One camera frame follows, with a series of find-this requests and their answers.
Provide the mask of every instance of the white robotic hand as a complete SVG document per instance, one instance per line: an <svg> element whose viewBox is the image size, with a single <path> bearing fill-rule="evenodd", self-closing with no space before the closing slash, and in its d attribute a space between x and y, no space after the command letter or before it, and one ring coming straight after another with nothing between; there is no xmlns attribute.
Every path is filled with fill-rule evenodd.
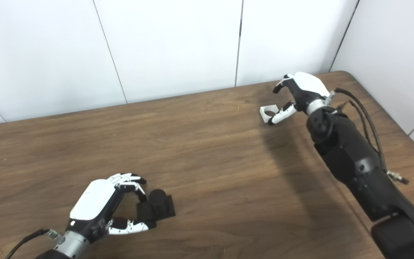
<svg viewBox="0 0 414 259"><path fill-rule="evenodd" d="M147 200L145 191L140 186L141 183L146 183L146 180L131 173L115 174L106 180L92 181L70 212L71 228L74 228L77 222L102 221L101 227L105 224L105 229L99 236L123 235L148 230L148 226L143 222L111 219L124 193L135 192L140 202Z"/></svg>
<svg viewBox="0 0 414 259"><path fill-rule="evenodd" d="M310 115L314 110L327 106L335 92L329 93L320 79L311 74L296 72L295 75L286 74L273 90L277 94L283 87L288 87L295 100L289 101L280 110L276 105L262 106L260 114L263 121L274 125L292 116L296 112L305 112ZM266 112L275 113L269 116Z"/></svg>
<svg viewBox="0 0 414 259"><path fill-rule="evenodd" d="M153 190L148 198L140 184L146 180L135 174L115 174L108 179L92 181L70 212L66 232L47 234L56 241L36 259L79 259L86 248L105 235L125 235L156 228L156 221L175 216L171 195ZM137 219L112 218L125 193L135 192Z"/></svg>

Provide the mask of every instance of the robotic finger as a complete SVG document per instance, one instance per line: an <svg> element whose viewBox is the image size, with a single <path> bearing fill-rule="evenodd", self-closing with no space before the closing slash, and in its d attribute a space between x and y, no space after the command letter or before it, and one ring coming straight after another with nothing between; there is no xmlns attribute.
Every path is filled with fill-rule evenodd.
<svg viewBox="0 0 414 259"><path fill-rule="evenodd" d="M156 227L156 222L137 222L126 218L115 218L113 223L108 228L108 234L110 235L127 235L138 232L147 231Z"/></svg>

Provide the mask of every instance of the cable connector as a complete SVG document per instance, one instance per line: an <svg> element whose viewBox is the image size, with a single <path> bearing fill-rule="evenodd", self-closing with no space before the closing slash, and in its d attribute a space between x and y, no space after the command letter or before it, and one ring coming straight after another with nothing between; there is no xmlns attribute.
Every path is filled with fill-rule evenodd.
<svg viewBox="0 0 414 259"><path fill-rule="evenodd" d="M333 97L335 96L335 91L331 91L330 95L328 95L328 97L325 98L325 100L323 101L323 103L325 105L329 105L332 102Z"/></svg>
<svg viewBox="0 0 414 259"><path fill-rule="evenodd" d="M51 239L57 242L57 244L61 244L65 241L65 237L59 234L55 230L49 230L46 235L48 235Z"/></svg>
<svg viewBox="0 0 414 259"><path fill-rule="evenodd" d="M400 174L398 173L394 173L391 171L386 172L386 174L389 176L389 178L391 178L394 182L401 182L403 184L409 184L410 181L407 178L401 177Z"/></svg>

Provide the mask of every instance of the metal cylinder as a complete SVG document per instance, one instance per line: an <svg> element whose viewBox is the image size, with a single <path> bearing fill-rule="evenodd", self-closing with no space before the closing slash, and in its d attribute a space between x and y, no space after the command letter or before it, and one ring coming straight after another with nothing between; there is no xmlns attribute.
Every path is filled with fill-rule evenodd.
<svg viewBox="0 0 414 259"><path fill-rule="evenodd" d="M87 238L73 231L67 231L64 237L65 240L58 243L54 250L59 251L72 259L79 259L90 245Z"/></svg>

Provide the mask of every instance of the black foam object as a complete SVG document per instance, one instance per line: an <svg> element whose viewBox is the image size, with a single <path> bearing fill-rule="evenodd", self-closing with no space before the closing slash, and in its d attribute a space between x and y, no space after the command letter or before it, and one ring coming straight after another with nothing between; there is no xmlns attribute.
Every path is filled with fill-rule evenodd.
<svg viewBox="0 0 414 259"><path fill-rule="evenodd" d="M137 204L137 220L157 221L175 216L174 201L161 189L153 190L148 200Z"/></svg>

